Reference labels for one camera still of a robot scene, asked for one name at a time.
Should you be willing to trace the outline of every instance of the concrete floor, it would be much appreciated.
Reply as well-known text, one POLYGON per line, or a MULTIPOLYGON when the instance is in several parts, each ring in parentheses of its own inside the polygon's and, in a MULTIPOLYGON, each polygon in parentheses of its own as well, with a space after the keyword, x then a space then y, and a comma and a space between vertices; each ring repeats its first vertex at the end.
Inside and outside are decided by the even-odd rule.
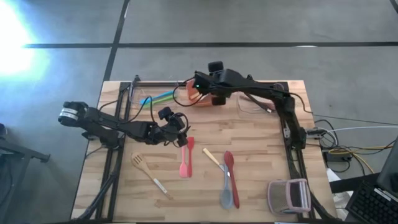
MULTIPOLYGON (((0 36, 0 123, 15 142, 52 155, 47 164, 30 164, 8 223, 68 220, 87 141, 82 130, 61 126, 57 117, 64 101, 97 104, 111 51, 15 50, 12 43, 112 43, 123 2, 0 2, 0 25, 6 29, 0 36)), ((398 41, 398 14, 388 0, 135 0, 120 41, 398 41)), ((398 47, 119 49, 110 80, 131 80, 135 74, 143 80, 181 80, 222 60, 258 80, 305 80, 316 114, 397 123, 397 57, 398 47)), ((378 126, 328 120, 335 128, 378 126)), ((340 143, 350 146, 385 145, 397 135, 396 129, 338 132, 340 143)), ((380 171, 387 155, 364 158, 380 171)), ((359 175, 355 161, 339 174, 359 175)))

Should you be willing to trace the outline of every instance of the wooden spatula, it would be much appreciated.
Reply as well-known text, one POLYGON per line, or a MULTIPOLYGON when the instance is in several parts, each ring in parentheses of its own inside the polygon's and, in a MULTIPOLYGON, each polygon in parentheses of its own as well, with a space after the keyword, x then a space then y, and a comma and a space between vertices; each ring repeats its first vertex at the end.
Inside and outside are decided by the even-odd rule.
POLYGON ((139 154, 138 152, 131 154, 131 163, 133 166, 137 167, 138 169, 144 171, 149 178, 151 178, 154 183, 159 187, 160 190, 166 195, 166 197, 170 200, 173 200, 173 197, 167 193, 167 190, 163 187, 163 185, 155 178, 154 174, 148 168, 147 162, 144 159, 144 156, 139 154))

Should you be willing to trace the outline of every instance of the butcher block tabletop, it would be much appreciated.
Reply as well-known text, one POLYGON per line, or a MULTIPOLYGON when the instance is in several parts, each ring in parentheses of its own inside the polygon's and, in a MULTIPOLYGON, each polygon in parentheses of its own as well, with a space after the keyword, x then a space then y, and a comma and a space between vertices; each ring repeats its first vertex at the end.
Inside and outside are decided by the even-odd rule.
MULTIPOLYGON (((310 110, 304 81, 286 81, 289 91, 299 94, 307 110, 310 110)), ((98 107, 117 100, 120 82, 104 82, 98 107)), ((132 118, 138 111, 139 100, 157 96, 171 87, 137 87, 130 110, 132 118)), ((176 92, 181 103, 188 104, 185 88, 176 92)), ((164 125, 157 115, 165 106, 173 112, 185 113, 191 126, 188 136, 195 138, 192 151, 193 172, 191 178, 181 178, 180 148, 173 144, 150 146, 126 138, 119 178, 118 194, 114 208, 114 222, 274 222, 294 221, 295 215, 274 216, 267 204, 267 186, 272 180, 290 179, 285 154, 280 119, 275 113, 259 110, 253 102, 244 100, 242 93, 233 93, 224 106, 182 107, 173 100, 155 104, 153 113, 159 125, 164 125), (238 189, 240 208, 225 210, 220 205, 220 193, 224 187, 223 171, 203 152, 207 148, 220 163, 224 163, 225 151, 234 156, 234 176, 238 189), (174 198, 169 200, 143 171, 131 164, 131 154, 140 152, 149 169, 174 198)), ((102 109, 114 114, 116 104, 102 109)), ((303 111, 296 99, 295 112, 300 125, 313 128, 311 114, 303 111)), ((136 120, 150 121, 150 110, 144 108, 136 120)), ((318 144, 314 140, 307 143, 318 144)), ((87 153, 101 146, 91 141, 87 153)), ((303 150, 310 188, 328 210, 336 216, 322 154, 318 146, 306 146, 303 150)), ((106 149, 91 154, 84 162, 76 193, 72 217, 81 215, 98 193, 103 176, 106 149)), ((108 213, 110 190, 104 201, 108 213)))

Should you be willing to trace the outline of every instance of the red spatula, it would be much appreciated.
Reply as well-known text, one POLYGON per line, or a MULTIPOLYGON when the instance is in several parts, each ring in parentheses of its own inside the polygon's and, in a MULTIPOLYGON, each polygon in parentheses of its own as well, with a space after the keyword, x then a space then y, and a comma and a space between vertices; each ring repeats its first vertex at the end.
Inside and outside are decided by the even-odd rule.
POLYGON ((229 173, 231 174, 232 194, 234 197, 234 204, 235 204, 236 208, 239 208, 239 196, 238 196, 238 190, 236 188, 234 170, 233 170, 234 157, 232 156, 231 152, 225 151, 224 161, 225 161, 225 165, 228 166, 229 173))
POLYGON ((187 140, 188 140, 187 148, 189 150, 188 176, 191 177, 192 176, 192 149, 193 149, 193 146, 195 145, 195 140, 193 137, 188 137, 187 140))

